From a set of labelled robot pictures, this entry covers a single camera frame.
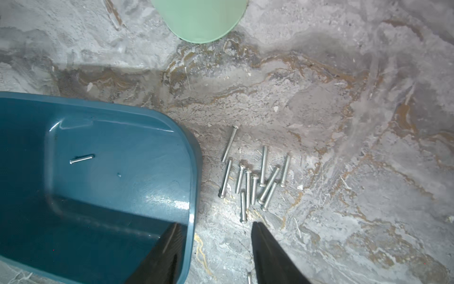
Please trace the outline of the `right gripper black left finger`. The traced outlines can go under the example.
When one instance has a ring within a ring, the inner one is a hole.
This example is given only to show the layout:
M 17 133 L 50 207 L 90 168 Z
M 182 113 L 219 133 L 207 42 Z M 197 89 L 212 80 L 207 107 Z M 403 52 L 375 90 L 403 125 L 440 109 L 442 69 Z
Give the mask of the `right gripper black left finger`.
M 126 278 L 126 284 L 182 284 L 188 226 L 179 222 L 155 222 L 149 230 L 150 251 Z

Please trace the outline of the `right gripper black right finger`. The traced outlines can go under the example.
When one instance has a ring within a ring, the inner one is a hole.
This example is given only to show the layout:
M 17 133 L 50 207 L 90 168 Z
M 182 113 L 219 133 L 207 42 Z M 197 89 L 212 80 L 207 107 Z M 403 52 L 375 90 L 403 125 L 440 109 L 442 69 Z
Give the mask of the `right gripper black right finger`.
M 258 284 L 310 284 L 262 222 L 251 230 Z

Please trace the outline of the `teal plastic storage tray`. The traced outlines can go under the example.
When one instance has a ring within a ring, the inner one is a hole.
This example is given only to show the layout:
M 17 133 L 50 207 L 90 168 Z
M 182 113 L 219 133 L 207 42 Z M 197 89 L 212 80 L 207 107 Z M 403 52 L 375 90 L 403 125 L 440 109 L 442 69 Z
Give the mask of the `teal plastic storage tray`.
M 153 224 L 179 222 L 187 279 L 201 176 L 197 139 L 158 111 L 2 92 L 1 260 L 71 284 L 123 284 Z

